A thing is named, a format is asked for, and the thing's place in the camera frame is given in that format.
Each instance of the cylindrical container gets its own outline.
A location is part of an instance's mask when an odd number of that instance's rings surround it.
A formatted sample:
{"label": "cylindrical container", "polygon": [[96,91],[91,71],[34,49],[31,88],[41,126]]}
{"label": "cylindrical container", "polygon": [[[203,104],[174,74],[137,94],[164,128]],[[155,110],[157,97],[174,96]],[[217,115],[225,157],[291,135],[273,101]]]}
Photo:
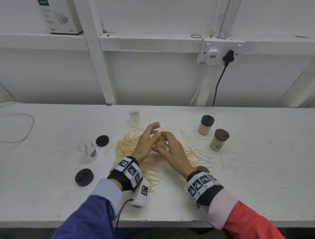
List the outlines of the cylindrical container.
{"label": "cylindrical container", "polygon": [[78,150],[84,152],[86,160],[88,162],[93,162],[97,159],[98,153],[91,140],[83,140],[78,145]]}
{"label": "cylindrical container", "polygon": [[160,136],[160,138],[154,143],[155,147],[159,147],[164,149],[165,151],[168,151],[169,148],[165,142],[165,137],[163,135]]}
{"label": "cylindrical container", "polygon": [[216,152],[220,151],[225,141],[227,141],[229,137],[230,135],[227,131],[223,129],[217,129],[215,131],[213,139],[211,140],[209,144],[210,149]]}
{"label": "cylindrical container", "polygon": [[198,133],[201,135],[208,135],[211,126],[213,125],[215,119],[210,115],[204,115],[201,118],[201,122],[199,125]]}
{"label": "cylindrical container", "polygon": [[138,109],[129,111],[129,120],[132,126],[140,125],[140,111]]}

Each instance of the wall socket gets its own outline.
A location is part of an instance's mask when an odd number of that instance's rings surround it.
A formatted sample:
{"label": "wall socket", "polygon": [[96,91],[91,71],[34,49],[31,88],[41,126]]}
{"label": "wall socket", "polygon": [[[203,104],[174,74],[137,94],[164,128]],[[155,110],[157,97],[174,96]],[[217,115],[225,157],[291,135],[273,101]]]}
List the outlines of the wall socket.
{"label": "wall socket", "polygon": [[218,39],[211,37],[204,37],[202,39],[201,51],[198,55],[197,61],[199,64],[223,65],[222,58],[229,50],[234,51],[234,63],[241,53],[243,53],[245,41],[240,39]]}

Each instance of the right hand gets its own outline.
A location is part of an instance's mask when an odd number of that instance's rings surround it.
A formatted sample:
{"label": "right hand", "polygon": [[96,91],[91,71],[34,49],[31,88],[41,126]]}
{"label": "right hand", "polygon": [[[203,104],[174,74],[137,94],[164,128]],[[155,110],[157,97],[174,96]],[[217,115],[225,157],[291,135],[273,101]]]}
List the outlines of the right hand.
{"label": "right hand", "polygon": [[165,136],[168,141],[169,151],[159,147],[153,147],[152,150],[161,154],[166,161],[185,179],[197,169],[190,165],[188,158],[185,154],[182,144],[175,138],[175,136],[167,131],[162,131],[161,135]]}

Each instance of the white table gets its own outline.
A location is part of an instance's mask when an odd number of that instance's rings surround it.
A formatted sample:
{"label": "white table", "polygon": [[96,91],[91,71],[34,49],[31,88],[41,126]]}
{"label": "white table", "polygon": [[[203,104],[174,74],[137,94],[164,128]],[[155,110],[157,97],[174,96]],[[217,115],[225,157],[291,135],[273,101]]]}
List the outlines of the white table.
{"label": "white table", "polygon": [[[58,227],[84,202],[113,164],[114,147],[91,163],[82,163],[78,143],[103,134],[110,143],[128,131],[128,111],[141,112],[141,126],[160,121],[185,145],[179,129],[193,137],[190,145],[211,154],[211,172],[242,202],[278,227],[315,227],[315,109],[206,108],[175,106],[100,106],[16,104],[0,111],[35,117],[29,137],[20,144],[0,143],[0,227]],[[202,115],[215,118],[208,136],[198,134]],[[27,116],[0,117],[0,139],[14,141],[28,131]],[[208,147],[214,131],[230,139],[220,152]],[[79,187],[83,169],[93,182]],[[126,205],[123,227],[209,227],[184,191],[185,180],[172,168],[143,209]],[[125,199],[130,193],[124,193]]]}

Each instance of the product box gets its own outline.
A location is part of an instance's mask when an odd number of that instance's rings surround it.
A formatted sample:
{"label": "product box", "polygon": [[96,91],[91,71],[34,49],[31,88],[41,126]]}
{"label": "product box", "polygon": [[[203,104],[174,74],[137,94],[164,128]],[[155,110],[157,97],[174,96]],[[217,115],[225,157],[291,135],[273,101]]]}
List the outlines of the product box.
{"label": "product box", "polygon": [[82,26],[73,0],[38,0],[51,34],[78,35]]}

